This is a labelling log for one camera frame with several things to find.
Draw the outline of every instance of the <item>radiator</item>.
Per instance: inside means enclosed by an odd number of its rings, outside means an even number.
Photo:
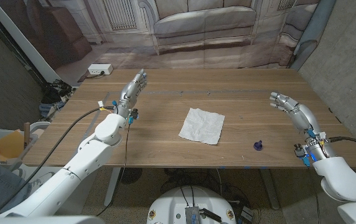
[[[278,10],[284,10],[293,7],[295,3],[296,0],[281,0],[279,3]]]
[[[136,29],[131,0],[102,0],[113,30]]]

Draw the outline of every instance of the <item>table leg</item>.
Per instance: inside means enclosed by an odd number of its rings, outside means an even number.
[[[103,202],[105,206],[108,206],[113,199],[113,195],[115,194],[117,187],[118,176],[120,175],[120,170],[120,167],[114,167],[113,171],[111,172],[108,191],[106,193],[105,202]]]
[[[260,169],[260,174],[264,182],[266,193],[268,194],[269,202],[272,209],[279,210],[278,196],[276,195],[275,186],[273,184],[273,179],[271,171],[269,169]]]

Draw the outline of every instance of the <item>couch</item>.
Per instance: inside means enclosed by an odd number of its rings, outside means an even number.
[[[0,0],[0,6],[53,69],[92,51],[64,7],[42,7],[38,0]]]
[[[156,53],[183,47],[241,42],[255,35],[259,0],[138,0],[146,10]]]

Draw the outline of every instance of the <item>white paper napkin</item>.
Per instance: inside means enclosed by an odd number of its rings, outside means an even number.
[[[216,144],[220,139],[224,115],[191,108],[179,137],[206,144]]]

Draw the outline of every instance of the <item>blue connector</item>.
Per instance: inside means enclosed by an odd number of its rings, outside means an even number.
[[[303,163],[304,163],[305,166],[308,166],[308,167],[311,166],[311,163],[309,163],[308,157],[303,157],[303,158],[301,158],[301,159],[302,159],[302,161],[303,161]]]
[[[314,133],[314,130],[312,130],[312,129],[308,129],[307,130],[307,133],[310,135],[310,137],[312,137],[312,138],[314,138],[314,137],[316,137],[316,135],[315,135],[315,133]]]

